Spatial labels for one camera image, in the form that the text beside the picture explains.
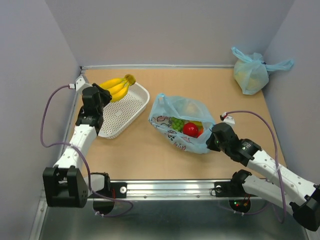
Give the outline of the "yellow banana bunch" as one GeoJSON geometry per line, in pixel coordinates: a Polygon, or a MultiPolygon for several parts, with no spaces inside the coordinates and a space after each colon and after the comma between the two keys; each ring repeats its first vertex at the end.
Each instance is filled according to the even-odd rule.
{"type": "Polygon", "coordinates": [[[136,78],[132,74],[127,74],[123,78],[114,78],[101,83],[99,86],[109,91],[112,99],[111,103],[122,100],[128,93],[129,87],[136,83],[136,78]]]}

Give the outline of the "red apple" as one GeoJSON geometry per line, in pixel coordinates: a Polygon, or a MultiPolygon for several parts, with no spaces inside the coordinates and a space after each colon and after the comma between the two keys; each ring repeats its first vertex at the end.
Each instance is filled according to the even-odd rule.
{"type": "Polygon", "coordinates": [[[199,133],[199,128],[193,122],[186,123],[182,128],[183,134],[196,138],[199,133]]]}

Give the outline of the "green grape bunch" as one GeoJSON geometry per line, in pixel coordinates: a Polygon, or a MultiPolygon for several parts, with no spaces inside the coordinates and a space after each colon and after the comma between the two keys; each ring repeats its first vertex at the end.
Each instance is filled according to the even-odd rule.
{"type": "Polygon", "coordinates": [[[169,120],[170,123],[170,128],[177,131],[177,132],[182,132],[183,127],[185,125],[185,121],[183,119],[171,117],[169,120]]]}

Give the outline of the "blue cartoon-print plastic bag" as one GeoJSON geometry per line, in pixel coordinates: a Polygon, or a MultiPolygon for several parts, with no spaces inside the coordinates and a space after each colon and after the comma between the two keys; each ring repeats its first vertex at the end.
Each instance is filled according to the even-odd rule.
{"type": "Polygon", "coordinates": [[[210,152],[206,141],[211,136],[211,128],[216,122],[202,102],[160,93],[153,102],[148,121],[175,147],[194,154],[210,152]],[[192,124],[198,129],[195,136],[184,133],[183,128],[187,124],[192,124]]]}

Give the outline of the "red orange fruit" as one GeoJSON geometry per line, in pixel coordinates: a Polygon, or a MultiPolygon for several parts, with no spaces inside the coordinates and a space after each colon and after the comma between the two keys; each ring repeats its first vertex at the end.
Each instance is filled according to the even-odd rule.
{"type": "Polygon", "coordinates": [[[204,128],[203,128],[203,126],[198,126],[198,134],[197,134],[197,138],[198,138],[199,136],[201,136],[201,135],[203,134],[203,132],[204,132],[204,128]]]}

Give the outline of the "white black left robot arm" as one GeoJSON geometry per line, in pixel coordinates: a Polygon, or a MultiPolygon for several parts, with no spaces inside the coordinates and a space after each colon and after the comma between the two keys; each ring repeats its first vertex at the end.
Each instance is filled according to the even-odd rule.
{"type": "Polygon", "coordinates": [[[47,205],[60,208],[83,208],[89,196],[90,180],[81,173],[88,150],[103,125],[104,107],[112,97],[97,84],[69,84],[82,94],[82,107],[77,116],[73,135],[69,142],[61,142],[64,152],[52,167],[43,171],[43,185],[47,205]]]}

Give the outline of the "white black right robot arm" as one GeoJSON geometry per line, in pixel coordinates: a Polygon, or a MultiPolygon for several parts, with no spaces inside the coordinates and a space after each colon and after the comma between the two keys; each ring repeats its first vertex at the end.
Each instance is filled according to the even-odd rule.
{"type": "Polygon", "coordinates": [[[302,178],[276,162],[258,144],[239,139],[227,123],[218,123],[211,129],[207,148],[223,152],[231,160],[260,173],[260,179],[250,171],[235,172],[227,190],[233,196],[249,194],[282,207],[297,223],[310,231],[320,227],[320,186],[302,178]]]}

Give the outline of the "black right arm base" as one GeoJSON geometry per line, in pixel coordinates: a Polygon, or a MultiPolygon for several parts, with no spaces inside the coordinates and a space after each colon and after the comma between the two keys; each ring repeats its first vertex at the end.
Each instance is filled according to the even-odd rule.
{"type": "Polygon", "coordinates": [[[243,184],[249,176],[252,176],[251,172],[241,169],[235,172],[230,180],[216,181],[210,195],[217,198],[244,197],[248,193],[245,192],[243,184]]]}

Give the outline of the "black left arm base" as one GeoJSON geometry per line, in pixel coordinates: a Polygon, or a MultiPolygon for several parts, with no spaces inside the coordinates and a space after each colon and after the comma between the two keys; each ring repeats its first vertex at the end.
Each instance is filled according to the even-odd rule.
{"type": "Polygon", "coordinates": [[[126,199],[128,184],[123,181],[100,182],[94,183],[92,189],[108,198],[126,199]]]}

